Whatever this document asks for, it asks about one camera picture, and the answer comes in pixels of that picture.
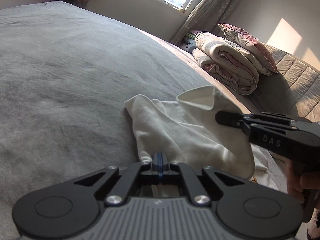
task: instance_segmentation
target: metal screw head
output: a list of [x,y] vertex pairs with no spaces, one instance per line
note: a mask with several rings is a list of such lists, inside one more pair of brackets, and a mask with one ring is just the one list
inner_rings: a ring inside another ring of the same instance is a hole
[[117,195],[112,195],[107,197],[107,202],[110,204],[119,204],[120,202],[122,202],[122,197]]
[[144,161],[141,162],[141,164],[143,164],[143,165],[147,165],[147,164],[149,164],[149,163],[150,163],[150,161],[146,161],[146,160],[144,160]]
[[194,198],[194,201],[198,204],[206,204],[210,201],[210,198],[205,195],[199,195]]

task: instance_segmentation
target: bed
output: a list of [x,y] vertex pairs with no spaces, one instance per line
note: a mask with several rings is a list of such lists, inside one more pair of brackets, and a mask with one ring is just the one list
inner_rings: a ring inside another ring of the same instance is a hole
[[[54,1],[0,11],[0,239],[16,239],[24,194],[138,161],[129,98],[174,101],[213,84],[245,113],[257,109],[187,52],[137,28]],[[268,151],[270,174],[285,178]]]

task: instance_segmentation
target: white towel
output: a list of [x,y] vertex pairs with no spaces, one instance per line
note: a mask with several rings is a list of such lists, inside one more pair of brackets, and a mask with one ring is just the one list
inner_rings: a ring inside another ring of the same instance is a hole
[[137,140],[141,161],[165,152],[169,161],[188,163],[194,169],[210,165],[245,179],[255,168],[268,169],[268,160],[240,129],[219,125],[218,111],[241,113],[219,89],[205,86],[177,96],[177,102],[150,100],[137,95],[125,103]]

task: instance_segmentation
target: human finger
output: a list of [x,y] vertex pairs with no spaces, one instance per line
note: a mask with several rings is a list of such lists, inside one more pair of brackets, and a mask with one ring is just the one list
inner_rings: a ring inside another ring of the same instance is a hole
[[318,210],[320,210],[320,199],[318,199],[318,202],[316,203],[315,208],[318,209]]
[[288,191],[288,195],[294,197],[295,199],[297,199],[300,203],[304,202],[304,196],[301,192],[299,192],[298,190],[296,190],[294,187],[287,187],[287,191]]
[[288,173],[287,173],[287,186],[293,187],[299,192],[303,191],[302,186],[300,185],[300,176],[296,175],[294,173],[294,166],[291,165],[288,167]]
[[293,166],[293,162],[292,160],[288,160],[286,163],[285,163],[285,166],[286,166],[286,177],[290,176],[291,174],[293,174],[294,170],[292,170],[292,166]]
[[305,189],[320,189],[320,171],[302,174],[300,177],[300,185]]

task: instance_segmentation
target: pillow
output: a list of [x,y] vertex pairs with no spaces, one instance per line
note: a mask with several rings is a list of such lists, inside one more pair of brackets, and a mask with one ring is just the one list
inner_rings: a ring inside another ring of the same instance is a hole
[[202,32],[202,31],[198,31],[198,30],[188,30],[188,32],[187,32],[187,34],[186,34],[186,37],[195,40],[195,39],[196,39],[196,35],[197,35],[198,33],[201,33],[201,32]]
[[218,24],[223,31],[226,40],[232,41],[242,48],[251,52],[268,70],[278,73],[276,62],[267,48],[255,37],[250,35],[244,29],[220,23]]

